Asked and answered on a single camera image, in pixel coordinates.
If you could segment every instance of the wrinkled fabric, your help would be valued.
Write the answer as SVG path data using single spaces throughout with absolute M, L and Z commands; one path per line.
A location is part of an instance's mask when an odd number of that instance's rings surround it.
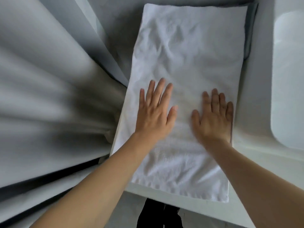
M 213 88 L 237 102 L 247 7 L 175 7 L 146 4 L 134 47 L 130 83 L 113 152 L 135 131 L 139 90 L 165 77 L 178 105 L 172 133 L 145 157 L 131 181 L 168 193 L 228 202 L 228 179 L 191 131 L 202 112 L 202 92 Z

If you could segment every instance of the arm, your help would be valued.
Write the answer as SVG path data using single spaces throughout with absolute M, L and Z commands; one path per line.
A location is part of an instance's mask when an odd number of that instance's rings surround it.
M 161 97 L 164 85 L 165 79 L 161 79 L 154 91 L 155 82 L 151 81 L 146 99 L 140 90 L 135 133 L 31 228 L 104 227 L 144 157 L 174 126 L 177 107 L 172 107 L 167 116 L 173 86 L 169 84 Z
M 203 93 L 203 115 L 192 113 L 193 131 L 222 168 L 256 228 L 304 227 L 304 191 L 262 168 L 230 145 L 233 105 L 225 95 Z

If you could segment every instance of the hand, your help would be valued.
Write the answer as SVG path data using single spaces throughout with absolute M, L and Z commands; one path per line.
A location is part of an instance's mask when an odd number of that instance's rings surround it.
M 212 99 L 207 92 L 203 92 L 203 115 L 192 112 L 192 127 L 197 140 L 203 145 L 216 141 L 230 143 L 233 120 L 233 104 L 226 104 L 225 95 L 218 95 L 217 89 L 212 90 Z
M 155 143 L 168 136 L 177 117 L 177 106 L 173 106 L 167 116 L 173 85 L 169 83 L 161 95 L 165 82 L 166 80 L 162 78 L 154 91 L 155 81 L 151 80 L 146 99 L 144 89 L 140 89 L 139 92 L 135 133 L 142 134 Z

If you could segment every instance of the leg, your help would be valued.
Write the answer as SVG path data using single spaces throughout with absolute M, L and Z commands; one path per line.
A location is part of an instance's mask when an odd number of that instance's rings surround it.
M 141 211 L 136 228 L 163 228 L 164 203 L 147 199 Z
M 177 214 L 179 211 L 178 207 L 166 205 L 164 209 L 164 225 L 165 228 L 183 228 L 181 218 Z

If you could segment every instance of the person's right arm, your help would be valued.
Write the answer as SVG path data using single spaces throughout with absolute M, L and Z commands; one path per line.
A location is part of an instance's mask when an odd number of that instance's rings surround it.
M 203 114 L 193 132 L 222 168 L 256 228 L 304 227 L 304 191 L 262 168 L 230 145 L 233 105 L 216 89 L 203 93 Z

